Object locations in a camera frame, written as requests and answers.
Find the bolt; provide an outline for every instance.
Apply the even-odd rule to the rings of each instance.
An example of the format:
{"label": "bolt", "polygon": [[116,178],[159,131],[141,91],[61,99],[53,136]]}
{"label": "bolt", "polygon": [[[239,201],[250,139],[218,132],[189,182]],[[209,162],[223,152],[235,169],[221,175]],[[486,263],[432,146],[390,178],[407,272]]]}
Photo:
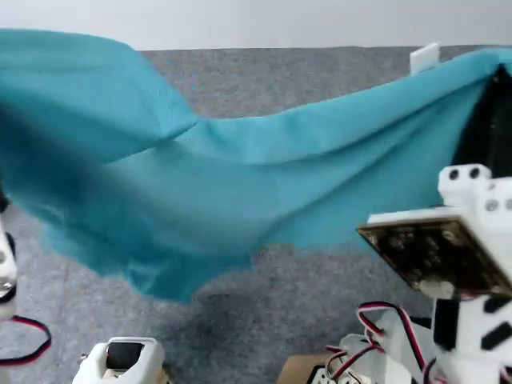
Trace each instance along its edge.
{"label": "bolt", "polygon": [[498,202],[496,200],[489,200],[486,202],[486,210],[493,212],[498,208]]}
{"label": "bolt", "polygon": [[444,239],[451,242],[454,246],[461,246],[464,244],[464,242],[460,238],[458,238],[458,236],[454,234],[454,232],[452,232],[451,230],[443,230],[441,232],[441,236],[443,236]]}
{"label": "bolt", "polygon": [[470,178],[477,178],[480,175],[479,168],[473,168],[470,172]]}
{"label": "bolt", "polygon": [[458,170],[452,170],[448,177],[450,178],[450,180],[455,180],[456,178],[458,178]]}
{"label": "bolt", "polygon": [[9,278],[0,278],[0,290],[10,290],[14,286]]}
{"label": "bolt", "polygon": [[88,354],[80,354],[80,359],[78,360],[78,363],[83,362],[88,357],[89,357]]}
{"label": "bolt", "polygon": [[403,241],[401,241],[400,239],[398,238],[395,238],[395,237],[392,237],[388,240],[389,244],[391,247],[393,248],[399,248],[399,249],[402,249],[404,248],[404,245],[403,245]]}

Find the wire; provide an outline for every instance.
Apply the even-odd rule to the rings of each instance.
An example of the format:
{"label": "wire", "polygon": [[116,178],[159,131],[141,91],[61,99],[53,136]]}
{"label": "wire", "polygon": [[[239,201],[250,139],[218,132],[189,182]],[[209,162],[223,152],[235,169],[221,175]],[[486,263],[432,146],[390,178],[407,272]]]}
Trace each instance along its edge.
{"label": "wire", "polygon": [[32,318],[24,318],[23,316],[13,316],[11,319],[12,322],[18,322],[20,324],[24,324],[27,326],[32,326],[39,330],[42,330],[46,335],[46,340],[43,344],[39,346],[34,352],[31,354],[26,354],[24,356],[20,356],[19,358],[2,358],[0,359],[0,366],[23,366],[25,364],[29,364],[31,362],[36,361],[38,358],[45,353],[45,351],[51,346],[51,333],[46,325],[42,322],[38,322],[37,320],[33,320]]}
{"label": "wire", "polygon": [[342,348],[340,348],[339,346],[326,346],[326,350],[328,350],[329,352],[344,352],[344,350]]}
{"label": "wire", "polygon": [[436,358],[433,358],[423,370],[423,384],[430,384],[430,372],[432,371],[432,367],[435,365],[435,362]]}
{"label": "wire", "polygon": [[500,374],[501,374],[503,380],[505,380],[509,384],[512,384],[512,376],[510,376],[508,369],[505,366],[502,367]]}
{"label": "wire", "polygon": [[477,294],[461,294],[459,300],[461,302],[472,302],[479,296]]}
{"label": "wire", "polygon": [[382,348],[381,345],[374,340],[374,336],[370,330],[365,330],[365,336],[366,336],[366,340],[368,340],[368,343],[371,346],[374,346],[375,349],[378,350],[379,352],[385,353],[384,348]]}
{"label": "wire", "polygon": [[336,370],[336,372],[334,372],[333,374],[330,373],[329,371],[329,365],[330,363],[335,360],[336,358],[340,358],[341,356],[337,356],[337,354],[346,354],[346,352],[338,352],[337,354],[333,354],[329,360],[327,361],[327,364],[326,364],[326,376],[328,379],[330,380],[333,380],[333,381],[337,381],[338,378],[345,373],[346,370],[348,370],[350,368],[350,366],[352,366],[352,364],[354,364],[357,360],[359,360],[362,356],[364,356],[365,354],[367,354],[368,352],[370,352],[371,350],[376,350],[377,348],[375,346],[368,346],[366,348],[363,348],[362,350],[360,350],[359,352],[357,352],[354,356],[352,356],[351,358],[349,358],[348,360],[346,360],[342,366],[340,366],[338,368],[338,370]]}
{"label": "wire", "polygon": [[349,376],[352,377],[353,380],[355,380],[358,384],[362,384],[361,383],[361,380],[359,380],[359,378],[357,376],[355,376],[352,372],[347,372],[349,374]]}
{"label": "wire", "polygon": [[329,366],[330,366],[330,364],[331,364],[334,360],[336,360],[337,358],[339,358],[339,359],[341,360],[341,358],[342,358],[343,356],[346,356],[346,352],[345,352],[344,350],[343,350],[343,351],[340,351],[340,352],[337,352],[337,353],[335,353],[335,354],[333,354],[333,355],[331,355],[331,356],[329,357],[329,360],[327,360],[327,362],[326,362],[326,376],[327,376],[327,378],[328,378],[329,380],[335,380],[335,378],[333,378],[333,376],[331,376],[331,374],[330,374],[330,370],[329,370]]}
{"label": "wire", "polygon": [[412,322],[407,312],[405,312],[405,310],[400,306],[396,306],[395,304],[391,304],[390,302],[365,302],[361,304],[357,311],[359,321],[364,325],[364,327],[367,330],[377,334],[378,336],[383,336],[386,334],[386,332],[383,329],[376,326],[375,324],[373,324],[372,321],[370,321],[363,313],[372,310],[395,310],[397,312],[398,317],[400,318],[400,321],[403,324],[404,331],[406,332],[407,339],[409,340],[410,348],[413,351],[414,358],[418,363],[420,371],[423,371],[423,369],[425,368],[425,359],[423,357],[422,350],[419,346],[418,339],[416,338]]}

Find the teal cloth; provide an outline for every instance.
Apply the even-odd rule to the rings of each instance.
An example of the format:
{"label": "teal cloth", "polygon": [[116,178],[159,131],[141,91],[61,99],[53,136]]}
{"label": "teal cloth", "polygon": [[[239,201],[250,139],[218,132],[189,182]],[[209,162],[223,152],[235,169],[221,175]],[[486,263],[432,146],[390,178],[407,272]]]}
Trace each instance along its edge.
{"label": "teal cloth", "polygon": [[267,243],[364,247],[370,213],[439,201],[437,176],[509,50],[481,50],[256,118],[197,116],[139,53],[0,30],[0,169],[55,249],[188,300]]}

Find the white plastic bracket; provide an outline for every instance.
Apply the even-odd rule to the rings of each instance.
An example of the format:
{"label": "white plastic bracket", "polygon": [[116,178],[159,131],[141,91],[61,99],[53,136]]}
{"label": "white plastic bracket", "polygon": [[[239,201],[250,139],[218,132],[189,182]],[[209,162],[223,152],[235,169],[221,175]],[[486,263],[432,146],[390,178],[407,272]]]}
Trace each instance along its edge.
{"label": "white plastic bracket", "polygon": [[[10,294],[18,280],[18,268],[7,241],[6,232],[0,219],[0,298]],[[16,313],[16,298],[0,304],[0,322],[8,320]]]}
{"label": "white plastic bracket", "polygon": [[418,74],[424,70],[434,68],[439,64],[439,43],[432,42],[419,50],[410,53],[410,74]]}

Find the white connector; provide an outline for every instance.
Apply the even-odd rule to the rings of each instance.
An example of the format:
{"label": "white connector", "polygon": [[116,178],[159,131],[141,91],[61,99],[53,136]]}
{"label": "white connector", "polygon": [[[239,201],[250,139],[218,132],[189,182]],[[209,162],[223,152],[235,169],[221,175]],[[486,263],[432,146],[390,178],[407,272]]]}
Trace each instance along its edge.
{"label": "white connector", "polygon": [[[121,374],[106,366],[107,351],[113,343],[142,344],[136,363]],[[112,338],[94,346],[80,364],[73,384],[172,384],[163,362],[163,347],[154,338]]]}
{"label": "white connector", "polygon": [[418,74],[439,64],[439,43],[432,42],[409,55],[410,74]]}

